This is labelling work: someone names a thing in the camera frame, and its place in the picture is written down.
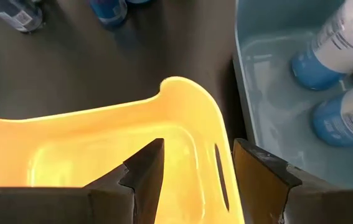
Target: dark gray floor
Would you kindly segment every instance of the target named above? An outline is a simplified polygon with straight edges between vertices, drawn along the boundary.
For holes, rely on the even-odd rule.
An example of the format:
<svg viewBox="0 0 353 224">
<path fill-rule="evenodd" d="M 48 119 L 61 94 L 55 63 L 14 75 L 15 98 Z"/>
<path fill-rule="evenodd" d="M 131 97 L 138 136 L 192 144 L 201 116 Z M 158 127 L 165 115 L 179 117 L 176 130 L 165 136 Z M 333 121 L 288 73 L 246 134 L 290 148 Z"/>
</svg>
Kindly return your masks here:
<svg viewBox="0 0 353 224">
<path fill-rule="evenodd" d="M 154 0 L 102 28 L 87 0 L 43 0 L 29 35 L 0 20 L 0 118 L 24 119 L 135 101 L 183 76 L 219 104 L 229 140 L 245 137 L 232 65 L 234 0 Z"/>
</svg>

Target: blue bottle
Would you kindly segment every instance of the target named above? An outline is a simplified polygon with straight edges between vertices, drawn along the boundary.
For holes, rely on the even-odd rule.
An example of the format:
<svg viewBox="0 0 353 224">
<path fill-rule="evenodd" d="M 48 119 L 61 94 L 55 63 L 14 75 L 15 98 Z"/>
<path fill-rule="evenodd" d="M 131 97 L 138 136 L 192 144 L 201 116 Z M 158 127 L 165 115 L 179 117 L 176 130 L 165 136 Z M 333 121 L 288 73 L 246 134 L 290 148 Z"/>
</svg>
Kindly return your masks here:
<svg viewBox="0 0 353 224">
<path fill-rule="evenodd" d="M 42 25 L 42 11 L 29 0 L 0 0 L 0 18 L 21 32 L 32 32 Z"/>
<path fill-rule="evenodd" d="M 90 0 L 90 7 L 104 26 L 117 26 L 126 17 L 128 7 L 125 0 Z"/>
<path fill-rule="evenodd" d="M 353 146 L 353 89 L 315 108 L 313 128 L 332 146 Z"/>
</svg>

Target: blue plastic tub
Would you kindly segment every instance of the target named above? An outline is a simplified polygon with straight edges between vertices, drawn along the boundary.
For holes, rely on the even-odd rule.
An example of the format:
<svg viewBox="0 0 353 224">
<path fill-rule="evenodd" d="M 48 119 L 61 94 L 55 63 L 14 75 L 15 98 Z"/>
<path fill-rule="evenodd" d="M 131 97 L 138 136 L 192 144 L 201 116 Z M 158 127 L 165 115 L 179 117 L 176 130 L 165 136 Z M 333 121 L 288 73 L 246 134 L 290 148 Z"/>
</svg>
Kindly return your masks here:
<svg viewBox="0 0 353 224">
<path fill-rule="evenodd" d="M 248 140 L 334 185 L 353 188 L 353 148 L 328 146 L 311 129 L 314 105 L 352 86 L 301 87 L 290 60 L 342 0 L 239 0 L 233 56 Z"/>
</svg>

